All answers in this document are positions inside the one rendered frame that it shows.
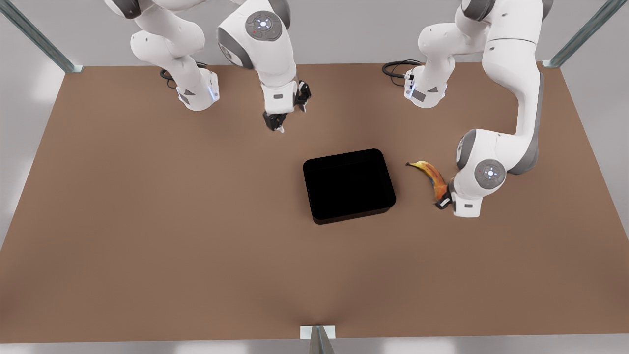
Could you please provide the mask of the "yellow orange banana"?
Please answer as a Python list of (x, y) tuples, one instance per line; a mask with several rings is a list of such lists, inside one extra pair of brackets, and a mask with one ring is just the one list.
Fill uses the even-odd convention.
[(423, 171), (423, 173), (425, 173), (425, 175), (429, 177), (429, 180), (431, 181), (433, 189), (434, 189), (434, 179), (437, 179), (437, 178), (443, 179), (443, 176), (438, 172), (437, 168), (435, 168), (431, 163), (428, 163), (427, 161), (418, 161), (416, 163), (406, 163), (406, 166), (413, 166)]

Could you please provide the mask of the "black rectangular tray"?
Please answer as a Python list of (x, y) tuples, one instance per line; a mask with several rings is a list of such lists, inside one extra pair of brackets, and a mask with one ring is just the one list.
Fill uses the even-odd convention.
[(386, 160), (377, 148), (309, 159), (303, 173), (318, 225), (382, 214), (396, 203)]

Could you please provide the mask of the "silver frame post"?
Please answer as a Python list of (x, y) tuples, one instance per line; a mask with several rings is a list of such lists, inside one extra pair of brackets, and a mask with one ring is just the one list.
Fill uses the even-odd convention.
[(586, 43), (605, 23), (607, 23), (628, 0), (606, 0), (593, 16), (572, 36), (553, 58), (542, 60), (545, 68), (560, 68), (577, 50)]
[(83, 72), (84, 67), (82, 65), (72, 63), (10, 0), (0, 0), (0, 13), (31, 40), (47, 58), (60, 67), (63, 72)]
[(308, 354), (335, 354), (330, 339), (336, 338), (334, 325), (308, 325), (300, 327), (300, 339), (309, 341)]

